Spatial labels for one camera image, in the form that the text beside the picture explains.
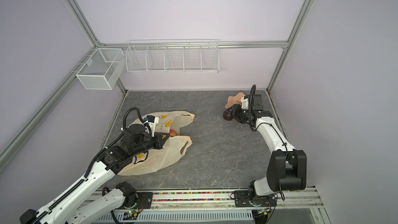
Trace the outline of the banana print plastic bag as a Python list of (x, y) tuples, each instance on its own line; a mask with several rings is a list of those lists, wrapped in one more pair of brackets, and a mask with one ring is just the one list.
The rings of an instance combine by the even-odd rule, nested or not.
[(138, 176), (157, 172), (177, 163), (192, 145), (189, 136), (180, 134), (180, 129), (193, 123), (195, 114), (187, 111), (155, 112), (151, 113), (159, 119), (155, 131), (169, 133), (162, 149), (151, 149), (147, 154), (141, 153), (124, 167), (120, 176)]

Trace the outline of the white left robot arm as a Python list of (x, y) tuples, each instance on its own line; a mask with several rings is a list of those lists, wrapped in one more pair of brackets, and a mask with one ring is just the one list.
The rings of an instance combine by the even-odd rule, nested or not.
[(19, 218), (22, 224), (89, 224), (103, 214), (122, 206), (136, 204), (136, 190), (129, 183), (100, 199), (81, 205), (104, 183), (116, 176), (133, 159), (149, 150), (160, 150), (169, 139), (168, 133), (149, 134), (145, 131), (130, 134), (123, 131), (91, 160), (85, 174), (63, 193), (38, 210), (28, 209)]

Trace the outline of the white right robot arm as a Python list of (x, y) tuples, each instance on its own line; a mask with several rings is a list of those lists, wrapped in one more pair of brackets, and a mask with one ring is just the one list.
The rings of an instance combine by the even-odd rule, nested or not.
[(261, 206), (276, 193), (306, 188), (306, 153), (285, 138), (272, 114), (263, 109), (261, 95), (243, 95), (226, 112), (239, 123), (248, 124), (252, 132), (261, 134), (271, 152), (265, 177), (251, 182), (248, 187), (249, 201), (253, 205)]

